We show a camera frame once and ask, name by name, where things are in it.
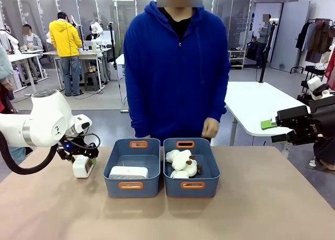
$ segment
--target hood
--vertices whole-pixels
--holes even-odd
[[[73,25],[71,25],[70,23],[68,23],[66,21],[60,21],[60,20],[54,20],[50,24],[53,25],[57,29],[58,32],[62,32],[64,30],[67,30],[67,29],[73,27]]]
[[[202,7],[193,7],[193,9],[194,9],[194,13],[193,13],[191,22],[196,24],[202,19],[204,12],[205,12],[205,8],[204,6],[202,6]],[[168,19],[161,13],[161,11],[159,11],[155,1],[151,1],[150,4],[145,7],[144,11],[156,17],[159,21],[163,23],[169,22]]]

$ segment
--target hand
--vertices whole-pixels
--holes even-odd
[[[12,85],[10,82],[3,84],[3,86],[4,86],[8,91],[13,91],[13,90],[14,90],[14,87],[13,87],[13,85]]]
[[[202,137],[214,138],[219,131],[219,126],[220,123],[217,120],[208,117],[204,122]]]

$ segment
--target blue hoodie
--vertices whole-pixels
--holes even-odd
[[[201,137],[207,117],[220,121],[226,113],[226,27],[203,7],[194,9],[181,42],[155,2],[127,30],[125,74],[136,137]]]

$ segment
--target person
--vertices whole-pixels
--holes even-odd
[[[259,40],[258,40],[258,47],[257,47],[257,60],[256,60],[256,68],[261,68],[264,63],[264,50],[267,45],[267,41],[269,40],[271,24],[270,24],[271,14],[269,14],[268,21],[264,22],[264,27],[260,28],[259,30]]]
[[[84,94],[79,89],[80,64],[79,51],[82,42],[79,38],[77,29],[69,23],[69,18],[64,12],[59,12],[58,20],[50,23],[50,38],[54,47],[57,49],[63,70],[65,96],[71,96],[70,71],[72,73],[73,96]]]
[[[8,80],[13,72],[13,67],[9,62],[5,49],[0,45],[0,113],[11,114],[11,106],[8,101],[8,91],[13,91],[14,87]],[[15,163],[19,165],[32,152],[29,147],[8,147],[10,155]]]
[[[43,45],[41,42],[41,39],[38,35],[36,35],[35,33],[33,33],[31,30],[31,25],[29,24],[24,24],[23,28],[28,28],[29,29],[29,33],[27,35],[23,35],[23,44],[27,46],[28,49],[30,50],[39,50],[42,49],[43,50]],[[33,58],[33,64],[36,68],[39,68],[38,66],[38,62],[36,61],[38,60],[38,58],[34,57]],[[46,74],[45,69],[42,67],[41,65],[41,70],[44,74],[44,76],[48,76]]]
[[[124,40],[131,126],[138,138],[216,136],[230,70],[226,27],[189,0],[152,1]]]

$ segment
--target desk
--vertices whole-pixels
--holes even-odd
[[[274,86],[258,82],[229,82],[225,102],[234,116],[229,146],[234,145],[237,122],[252,136],[289,133],[291,129],[280,127],[262,130],[261,121],[276,117],[279,110],[304,105]]]
[[[43,53],[43,49],[36,49],[36,50],[30,50],[28,49],[27,51],[21,51],[21,53]]]
[[[22,167],[40,163],[39,148]],[[1,239],[316,240],[333,239],[335,212],[274,147],[213,147],[221,170],[211,199],[112,199],[103,177],[111,148],[100,147],[88,179],[55,156],[29,176],[0,183]]]
[[[12,64],[15,64],[19,68],[20,72],[22,72],[21,64],[24,65],[26,73],[28,74],[28,77],[29,77],[29,81],[31,83],[32,91],[34,93],[36,93],[36,88],[35,88],[34,79],[33,79],[32,75],[31,75],[31,71],[30,71],[28,63],[30,63],[31,68],[33,69],[34,74],[37,77],[37,71],[36,71],[35,65],[33,64],[31,58],[37,57],[38,55],[39,54],[35,54],[35,53],[29,53],[29,54],[10,54],[10,55],[8,55],[9,61]],[[44,77],[42,69],[41,69],[41,64],[40,64],[39,61],[38,61],[38,66],[39,66],[39,71],[40,71],[42,79],[37,80],[37,81],[40,82],[40,81],[44,81],[45,79],[49,78],[49,77]]]
[[[108,51],[109,49],[102,49],[102,50],[97,50],[97,52],[94,52],[93,50],[79,50],[79,60],[93,60],[96,61],[97,64],[97,69],[98,69],[98,78],[99,78],[99,91],[101,91],[102,89],[105,88],[105,86],[102,85],[102,80],[101,80],[101,69],[99,66],[99,58],[102,58],[104,55],[103,53],[105,51]],[[60,91],[64,90],[63,86],[62,86],[62,82],[63,82],[63,74],[62,74],[62,67],[59,66],[60,68],[60,72],[61,72],[61,76],[59,75],[59,71],[58,71],[58,67],[57,67],[57,63],[56,60],[59,60],[60,57],[58,56],[57,51],[51,51],[51,52],[46,52],[44,53],[45,55],[50,55],[53,57],[53,61],[56,67],[56,71],[57,71],[57,78],[58,78],[58,83],[59,83],[59,87],[60,87]]]
[[[117,65],[124,65],[125,64],[125,55],[121,54],[117,59],[116,59],[116,64]]]

